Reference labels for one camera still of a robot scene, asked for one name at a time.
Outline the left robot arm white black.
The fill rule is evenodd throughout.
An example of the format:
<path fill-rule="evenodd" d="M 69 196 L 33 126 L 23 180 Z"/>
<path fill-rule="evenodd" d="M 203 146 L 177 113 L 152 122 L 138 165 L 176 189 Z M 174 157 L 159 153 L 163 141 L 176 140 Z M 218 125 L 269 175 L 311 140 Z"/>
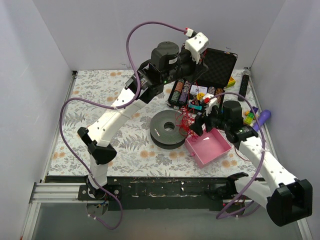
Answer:
<path fill-rule="evenodd" d="M 90 157 L 90 174 L 87 177 L 89 194 L 95 200 L 106 196 L 108 164 L 117 155 L 111 145 L 113 136 L 132 117 L 155 96 L 161 94 L 164 85 L 178 80 L 197 80 L 208 70 L 204 64 L 207 43 L 196 41 L 193 46 L 186 41 L 182 47 L 170 41 L 163 41 L 151 52 L 150 59 L 143 62 L 137 70 L 138 78 L 132 75 L 125 83 L 113 106 L 116 109 L 105 113 L 88 128 L 77 131 L 87 146 Z"/>

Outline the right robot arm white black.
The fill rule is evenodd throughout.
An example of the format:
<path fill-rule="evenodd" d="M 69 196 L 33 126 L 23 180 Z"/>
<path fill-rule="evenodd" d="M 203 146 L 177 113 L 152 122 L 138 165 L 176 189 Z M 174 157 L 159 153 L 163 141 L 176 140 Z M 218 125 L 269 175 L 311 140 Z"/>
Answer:
<path fill-rule="evenodd" d="M 217 129 L 224 131 L 227 140 L 241 152 L 262 175 L 266 184 L 250 177 L 244 172 L 230 175 L 220 194 L 232 199 L 246 196 L 266 209 L 270 219 L 279 227 L 313 213 L 313 187 L 307 179 L 298 179 L 266 149 L 262 134 L 251 126 L 245 125 L 242 108 L 238 101 L 228 100 L 222 108 L 216 105 L 212 95 L 204 97 L 204 112 L 196 116 L 190 126 L 198 136 Z"/>

